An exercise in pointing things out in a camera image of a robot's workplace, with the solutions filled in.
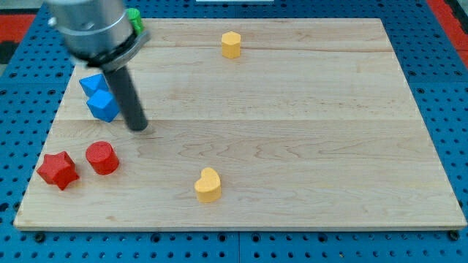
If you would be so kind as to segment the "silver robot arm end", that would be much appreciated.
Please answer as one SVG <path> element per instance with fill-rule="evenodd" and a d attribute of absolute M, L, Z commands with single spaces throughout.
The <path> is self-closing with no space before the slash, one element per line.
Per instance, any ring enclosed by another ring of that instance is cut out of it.
<path fill-rule="evenodd" d="M 70 55 L 104 72 L 128 64 L 151 36 L 138 32 L 122 0 L 45 0 L 50 27 L 64 38 Z"/>

